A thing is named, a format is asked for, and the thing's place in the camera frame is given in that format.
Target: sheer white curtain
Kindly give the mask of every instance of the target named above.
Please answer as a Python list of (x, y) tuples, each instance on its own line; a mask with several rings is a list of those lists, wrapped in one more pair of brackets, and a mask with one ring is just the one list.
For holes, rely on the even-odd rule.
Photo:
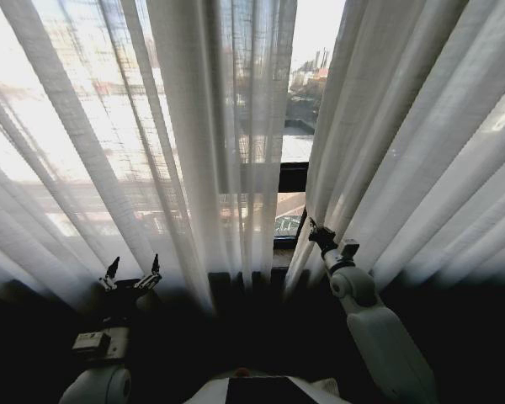
[[(505, 282), (505, 1), (346, 3), (307, 211), (381, 288)], [(287, 293), (323, 275), (307, 227)]]
[(292, 1), (0, 0), (0, 290), (269, 274)]

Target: window glass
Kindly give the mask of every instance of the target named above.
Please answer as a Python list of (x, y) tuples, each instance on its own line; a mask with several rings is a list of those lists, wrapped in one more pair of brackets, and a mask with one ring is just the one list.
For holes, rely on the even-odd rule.
[(284, 192), (277, 196), (275, 237), (295, 236), (305, 208), (304, 192)]
[(299, 0), (282, 162), (308, 162), (344, 0)]

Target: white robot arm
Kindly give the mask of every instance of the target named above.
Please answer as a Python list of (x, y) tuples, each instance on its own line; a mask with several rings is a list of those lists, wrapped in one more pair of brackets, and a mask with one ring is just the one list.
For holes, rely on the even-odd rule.
[(400, 318), (381, 301), (373, 278), (355, 267), (359, 244), (347, 240), (339, 253), (334, 236), (311, 220), (309, 240), (322, 250), (332, 293), (348, 315), (348, 328), (372, 379), (394, 401), (438, 402), (433, 372), (421, 351)]

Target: window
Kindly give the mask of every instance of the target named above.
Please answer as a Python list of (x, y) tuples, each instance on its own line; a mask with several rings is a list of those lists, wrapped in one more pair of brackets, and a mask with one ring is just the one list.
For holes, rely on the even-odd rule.
[(275, 248), (295, 247), (306, 218), (306, 172), (343, 7), (344, 0), (320, 3), (299, 0), (297, 3), (275, 217)]

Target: window frame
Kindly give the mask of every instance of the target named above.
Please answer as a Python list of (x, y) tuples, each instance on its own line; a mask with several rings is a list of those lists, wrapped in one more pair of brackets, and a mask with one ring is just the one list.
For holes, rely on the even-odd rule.
[[(305, 192), (306, 175), (309, 162), (282, 162), (279, 173), (279, 193)], [(303, 209), (300, 224), (295, 236), (274, 236), (273, 248), (276, 250), (290, 250), (297, 245), (297, 239), (306, 219), (306, 207)]]

